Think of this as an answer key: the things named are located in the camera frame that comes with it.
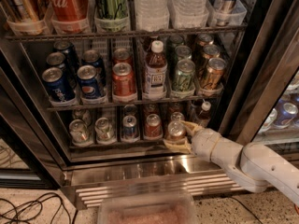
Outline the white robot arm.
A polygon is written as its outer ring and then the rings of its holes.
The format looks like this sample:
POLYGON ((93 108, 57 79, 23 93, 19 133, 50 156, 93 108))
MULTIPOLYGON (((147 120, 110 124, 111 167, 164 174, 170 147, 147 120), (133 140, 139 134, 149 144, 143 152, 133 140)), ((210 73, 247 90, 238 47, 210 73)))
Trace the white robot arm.
POLYGON ((259 193, 273 186, 299 205, 299 169, 264 144, 244 146, 196 123, 176 120, 166 126, 165 146, 212 162, 237 185, 259 193))

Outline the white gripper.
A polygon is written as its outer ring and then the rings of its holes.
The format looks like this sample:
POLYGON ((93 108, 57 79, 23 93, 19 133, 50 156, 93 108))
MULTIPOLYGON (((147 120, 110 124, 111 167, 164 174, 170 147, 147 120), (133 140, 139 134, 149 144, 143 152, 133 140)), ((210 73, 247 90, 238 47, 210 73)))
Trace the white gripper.
POLYGON ((221 134, 204 129, 194 122, 182 120, 188 135, 193 135, 192 144, 188 138, 173 141, 164 139, 164 145, 173 152, 193 153, 204 161, 213 162, 225 172, 236 170, 243 146, 224 138, 221 134))

